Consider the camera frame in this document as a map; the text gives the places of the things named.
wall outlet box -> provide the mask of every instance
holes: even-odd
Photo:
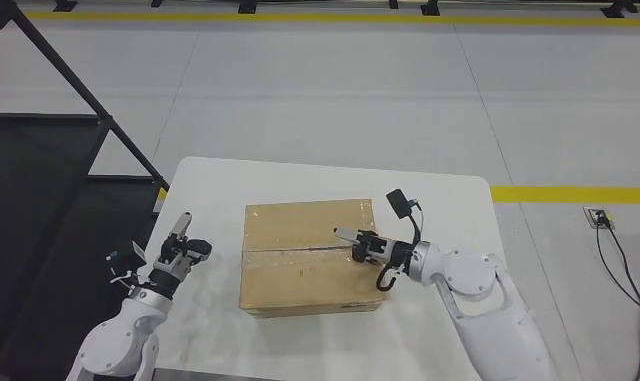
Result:
[[[604,215],[607,216],[607,218],[609,219],[609,224],[611,224],[611,229],[612,230],[616,229],[615,224],[613,224],[613,219],[611,218],[611,214],[609,214],[609,212],[607,212],[603,208],[601,208],[601,207],[583,207],[582,210],[584,210],[584,215],[587,216],[587,221],[589,222],[589,225],[591,226],[591,228],[593,228],[594,230],[596,228],[598,228],[598,215],[597,215],[597,213],[600,210],[602,210],[604,212]],[[605,227],[604,224],[601,224],[600,228],[607,228],[607,227]]]

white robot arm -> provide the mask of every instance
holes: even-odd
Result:
[[[552,381],[555,367],[535,322],[505,265],[495,255],[478,256],[453,250],[443,253],[438,245],[421,241],[421,231],[411,216],[417,201],[407,201],[400,190],[387,195],[398,217],[409,217],[415,229],[412,243],[379,237],[372,231],[336,228],[339,238],[353,243],[352,256],[358,262],[379,262],[385,267],[378,289],[388,291],[394,278],[383,285],[390,270],[404,272],[424,286],[435,284],[460,340],[484,381]],[[495,284],[504,300],[493,311],[467,316],[460,311],[453,293],[477,302],[486,299]]]
[[[131,271],[127,276],[116,277],[115,280],[120,281],[130,279],[133,285],[129,296],[116,317],[89,332],[67,381],[89,381],[94,375],[129,377],[134,374],[134,381],[151,380],[160,348],[154,331],[167,319],[173,294],[191,267],[207,260],[211,254],[211,245],[206,241],[187,239],[185,233],[190,223],[191,214],[180,216],[162,244],[148,281],[139,283]],[[144,264],[142,251],[138,255],[142,256],[136,257],[134,270]],[[107,260],[117,262],[120,256],[114,252]]]

yellow floor line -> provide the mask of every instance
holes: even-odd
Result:
[[[634,187],[494,185],[491,194],[495,203],[640,204],[640,188]],[[160,190],[158,199],[164,200],[166,196]]]
[[[640,27],[640,19],[546,18],[499,16],[422,16],[405,14],[338,13],[107,13],[27,12],[31,20],[73,21],[173,21],[173,22],[328,22],[328,23],[407,23],[407,24],[490,24],[551,27]]]

concrete floor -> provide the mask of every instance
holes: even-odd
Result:
[[[28,9],[42,4],[24,3]],[[96,0],[76,10],[146,6]],[[162,10],[236,9],[166,6]],[[443,7],[443,13],[478,10]],[[500,13],[601,16],[573,7]],[[479,175],[494,185],[640,184],[639,28],[36,26],[169,180],[180,159],[197,155]],[[0,47],[0,111],[90,112],[19,30],[0,32]],[[381,138],[394,143],[383,146]],[[115,138],[92,171],[145,174]],[[640,357],[640,313],[602,267],[584,205],[495,209],[509,268],[537,314],[561,379],[631,380]],[[632,269],[640,272],[640,208],[606,208]],[[608,238],[603,247],[613,271],[622,274]]]

